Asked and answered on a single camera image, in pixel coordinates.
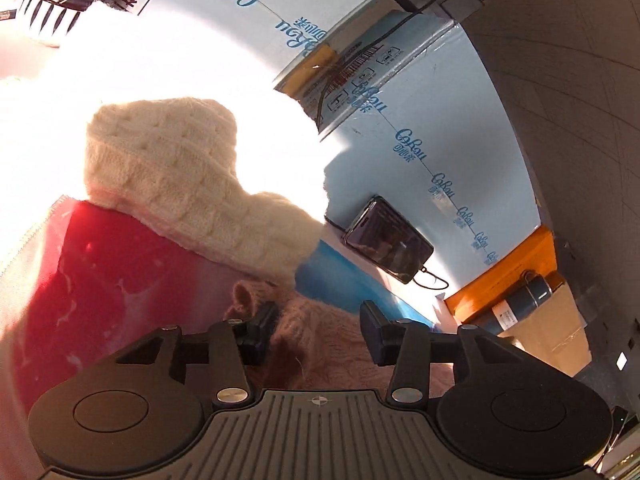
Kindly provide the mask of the cardboard box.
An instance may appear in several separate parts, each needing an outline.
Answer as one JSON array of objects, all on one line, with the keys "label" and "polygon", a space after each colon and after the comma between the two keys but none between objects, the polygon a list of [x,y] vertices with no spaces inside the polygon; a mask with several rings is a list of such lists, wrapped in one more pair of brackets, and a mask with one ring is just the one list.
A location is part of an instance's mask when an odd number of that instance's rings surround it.
[{"label": "cardboard box", "polygon": [[592,360],[585,323],[567,284],[500,337],[515,340],[518,348],[570,377]]}]

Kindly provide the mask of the orange flat box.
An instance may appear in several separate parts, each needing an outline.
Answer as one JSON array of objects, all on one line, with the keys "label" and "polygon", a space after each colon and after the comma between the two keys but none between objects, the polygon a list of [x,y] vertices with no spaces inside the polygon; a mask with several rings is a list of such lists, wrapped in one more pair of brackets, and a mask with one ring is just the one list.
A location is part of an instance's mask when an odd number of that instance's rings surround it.
[{"label": "orange flat box", "polygon": [[481,276],[446,298],[446,307],[458,322],[472,320],[506,299],[531,275],[542,276],[552,290],[565,282],[556,261],[553,233],[546,226],[537,228]]}]

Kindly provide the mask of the black smartphone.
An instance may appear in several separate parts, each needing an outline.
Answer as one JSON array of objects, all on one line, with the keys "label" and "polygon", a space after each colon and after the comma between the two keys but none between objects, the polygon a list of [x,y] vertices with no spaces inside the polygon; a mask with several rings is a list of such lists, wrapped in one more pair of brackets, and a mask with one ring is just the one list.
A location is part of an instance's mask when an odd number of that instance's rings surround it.
[{"label": "black smartphone", "polygon": [[434,254],[434,246],[379,195],[363,207],[342,242],[402,284],[410,283]]}]

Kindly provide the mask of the black power adapter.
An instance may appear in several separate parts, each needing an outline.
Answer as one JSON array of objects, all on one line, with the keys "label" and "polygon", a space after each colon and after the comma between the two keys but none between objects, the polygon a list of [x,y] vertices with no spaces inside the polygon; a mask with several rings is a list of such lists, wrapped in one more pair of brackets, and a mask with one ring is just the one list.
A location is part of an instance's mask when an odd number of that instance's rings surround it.
[{"label": "black power adapter", "polygon": [[455,22],[462,23],[479,11],[486,0],[444,0],[440,6]]}]

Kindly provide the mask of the pink knitted sweater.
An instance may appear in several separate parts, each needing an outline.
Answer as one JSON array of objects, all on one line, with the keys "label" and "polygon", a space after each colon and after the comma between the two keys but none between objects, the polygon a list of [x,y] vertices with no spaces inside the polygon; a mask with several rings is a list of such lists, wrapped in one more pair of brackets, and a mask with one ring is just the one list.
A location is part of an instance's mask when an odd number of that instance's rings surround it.
[{"label": "pink knitted sweater", "polygon": [[272,302],[279,321],[265,361],[246,368],[257,388],[386,393],[394,369],[373,363],[358,316],[261,281],[239,281],[224,317],[248,321]]}]

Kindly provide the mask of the light blue partition board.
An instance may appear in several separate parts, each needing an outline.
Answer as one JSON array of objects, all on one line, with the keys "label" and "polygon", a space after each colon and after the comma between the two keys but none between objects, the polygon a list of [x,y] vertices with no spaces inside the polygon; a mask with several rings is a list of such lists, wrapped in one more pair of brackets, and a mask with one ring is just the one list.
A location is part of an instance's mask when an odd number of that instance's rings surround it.
[{"label": "light blue partition board", "polygon": [[540,218],[518,141],[463,28],[387,14],[321,103],[328,217],[349,226],[384,197],[458,282],[476,278]]}]

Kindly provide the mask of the anime printed desk mat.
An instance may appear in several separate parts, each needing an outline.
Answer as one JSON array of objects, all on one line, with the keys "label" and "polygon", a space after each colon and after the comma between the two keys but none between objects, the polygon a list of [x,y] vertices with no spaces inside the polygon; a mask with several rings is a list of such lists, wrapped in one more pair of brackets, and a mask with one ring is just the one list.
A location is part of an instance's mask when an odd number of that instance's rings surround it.
[{"label": "anime printed desk mat", "polygon": [[[221,321],[234,285],[256,278],[189,252],[138,220],[70,198],[14,250],[1,274],[1,474],[42,467],[27,415],[50,388],[160,326],[201,333]],[[416,311],[329,245],[298,271],[294,292],[357,315]]]}]

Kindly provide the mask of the dark blue thermos bottle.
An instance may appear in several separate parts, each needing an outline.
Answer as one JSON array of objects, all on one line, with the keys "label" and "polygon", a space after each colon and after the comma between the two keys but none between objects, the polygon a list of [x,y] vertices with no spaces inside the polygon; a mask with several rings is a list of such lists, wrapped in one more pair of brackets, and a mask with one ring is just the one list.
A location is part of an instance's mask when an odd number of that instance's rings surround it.
[{"label": "dark blue thermos bottle", "polygon": [[543,276],[528,274],[515,292],[482,313],[474,324],[488,333],[499,335],[525,320],[551,296],[552,289]]}]

